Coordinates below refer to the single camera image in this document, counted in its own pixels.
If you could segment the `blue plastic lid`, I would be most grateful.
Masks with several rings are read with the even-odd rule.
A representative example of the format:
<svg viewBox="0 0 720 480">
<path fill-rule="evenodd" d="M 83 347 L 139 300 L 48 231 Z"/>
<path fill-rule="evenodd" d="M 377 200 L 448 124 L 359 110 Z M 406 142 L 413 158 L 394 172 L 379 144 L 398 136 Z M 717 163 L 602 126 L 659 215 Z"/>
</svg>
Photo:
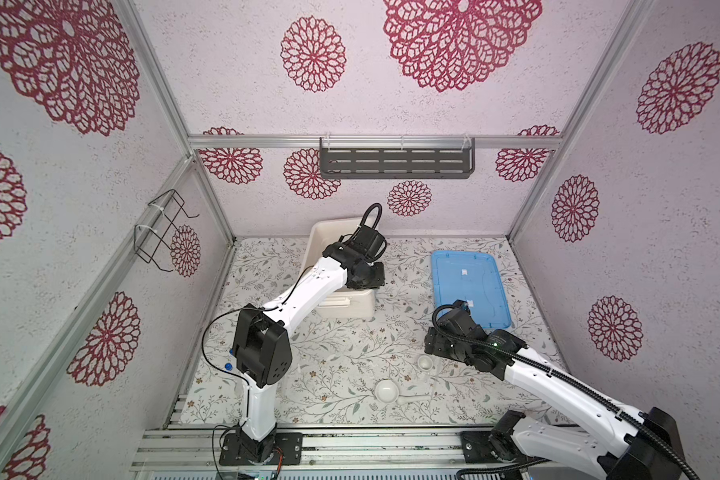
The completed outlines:
<svg viewBox="0 0 720 480">
<path fill-rule="evenodd" d="M 473 320 L 485 330 L 509 329 L 509 304 L 494 257 L 487 253 L 435 251 L 431 255 L 436 306 L 467 303 Z"/>
</svg>

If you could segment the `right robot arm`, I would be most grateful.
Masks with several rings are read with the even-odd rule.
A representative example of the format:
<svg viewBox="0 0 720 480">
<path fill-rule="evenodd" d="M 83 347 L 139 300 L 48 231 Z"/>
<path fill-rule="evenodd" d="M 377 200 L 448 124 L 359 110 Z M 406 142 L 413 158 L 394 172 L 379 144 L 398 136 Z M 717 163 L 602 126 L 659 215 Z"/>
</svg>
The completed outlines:
<svg viewBox="0 0 720 480">
<path fill-rule="evenodd" d="M 477 447 L 496 460 L 488 468 L 457 471 L 459 479 L 497 475 L 557 463 L 595 479 L 695 479 L 675 419 L 654 407 L 645 412 L 618 402 L 560 370 L 506 330 L 485 332 L 463 300 L 437 307 L 425 337 L 425 352 L 489 373 L 540 398 L 574 421 L 547 425 L 509 410 Z"/>
</svg>

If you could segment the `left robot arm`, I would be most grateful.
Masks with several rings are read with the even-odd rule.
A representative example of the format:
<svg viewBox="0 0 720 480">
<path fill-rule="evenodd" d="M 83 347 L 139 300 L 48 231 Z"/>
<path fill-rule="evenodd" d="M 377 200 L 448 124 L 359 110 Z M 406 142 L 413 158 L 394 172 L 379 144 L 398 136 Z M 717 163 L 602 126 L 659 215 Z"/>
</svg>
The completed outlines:
<svg viewBox="0 0 720 480">
<path fill-rule="evenodd" d="M 277 384 L 293 362 L 290 337 L 335 291 L 383 286 L 380 258 L 386 248 L 387 241 L 377 229 L 360 225 L 354 233 L 325 247 L 316 263 L 274 300 L 234 310 L 238 315 L 230 349 L 234 362 L 220 367 L 207 355 L 203 360 L 213 370 L 240 380 L 244 388 L 241 419 L 228 430 L 238 458 L 263 464 L 273 456 L 283 457 L 276 451 L 275 405 Z"/>
</svg>

